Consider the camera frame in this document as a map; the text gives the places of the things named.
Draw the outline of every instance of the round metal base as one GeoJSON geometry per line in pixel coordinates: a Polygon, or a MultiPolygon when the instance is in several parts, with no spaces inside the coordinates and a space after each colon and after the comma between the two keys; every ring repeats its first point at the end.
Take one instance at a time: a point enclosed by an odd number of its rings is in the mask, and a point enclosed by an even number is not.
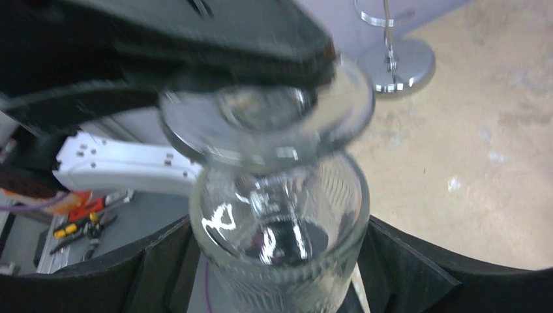
{"type": "Polygon", "coordinates": [[[406,95],[424,87],[433,77],[436,58],[428,44],[416,39],[394,41],[396,80],[388,70],[386,45],[372,48],[357,59],[372,88],[380,95],[406,95]]]}

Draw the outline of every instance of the clear glass container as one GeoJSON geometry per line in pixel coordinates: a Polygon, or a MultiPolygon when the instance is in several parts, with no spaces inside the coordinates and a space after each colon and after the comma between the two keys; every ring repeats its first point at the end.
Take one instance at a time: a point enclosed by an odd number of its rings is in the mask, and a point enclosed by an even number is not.
{"type": "Polygon", "coordinates": [[[369,218],[348,155],[263,177],[207,168],[190,200],[196,239],[239,312],[338,310],[369,218]]]}

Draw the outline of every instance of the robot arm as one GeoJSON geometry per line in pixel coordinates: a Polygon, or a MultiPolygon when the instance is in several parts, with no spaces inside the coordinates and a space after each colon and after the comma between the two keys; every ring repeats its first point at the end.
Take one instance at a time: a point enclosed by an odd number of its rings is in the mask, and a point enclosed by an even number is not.
{"type": "Polygon", "coordinates": [[[68,190],[131,188],[163,194],[190,193],[202,170],[171,147],[121,142],[78,132],[56,157],[53,176],[68,190]]]}

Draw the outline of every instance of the jar lid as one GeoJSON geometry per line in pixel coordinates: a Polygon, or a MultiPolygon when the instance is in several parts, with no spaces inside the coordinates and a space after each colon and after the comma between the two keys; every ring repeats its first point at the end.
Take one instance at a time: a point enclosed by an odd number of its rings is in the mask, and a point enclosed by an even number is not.
{"type": "Polygon", "coordinates": [[[265,175],[314,162],[356,138],[374,113],[374,93],[344,58],[316,90],[232,86],[166,91],[160,124],[173,147],[209,167],[265,175]]]}

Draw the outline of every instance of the purple cable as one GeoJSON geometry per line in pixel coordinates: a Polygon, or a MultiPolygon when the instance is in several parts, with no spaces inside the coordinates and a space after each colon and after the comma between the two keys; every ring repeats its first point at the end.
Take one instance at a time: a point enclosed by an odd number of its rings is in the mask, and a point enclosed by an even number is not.
{"type": "Polygon", "coordinates": [[[207,287],[208,267],[209,264],[207,261],[205,261],[205,270],[203,271],[203,300],[205,300],[205,308],[207,309],[207,313],[213,313],[213,310],[211,310],[211,301],[209,300],[209,288],[207,287]]]}
{"type": "Polygon", "coordinates": [[[14,207],[2,207],[0,206],[0,211],[10,211],[15,213],[27,212],[27,211],[37,211],[42,210],[52,205],[55,205],[69,196],[70,192],[66,192],[59,197],[52,198],[44,203],[36,205],[23,205],[23,206],[14,206],[14,207]]]}

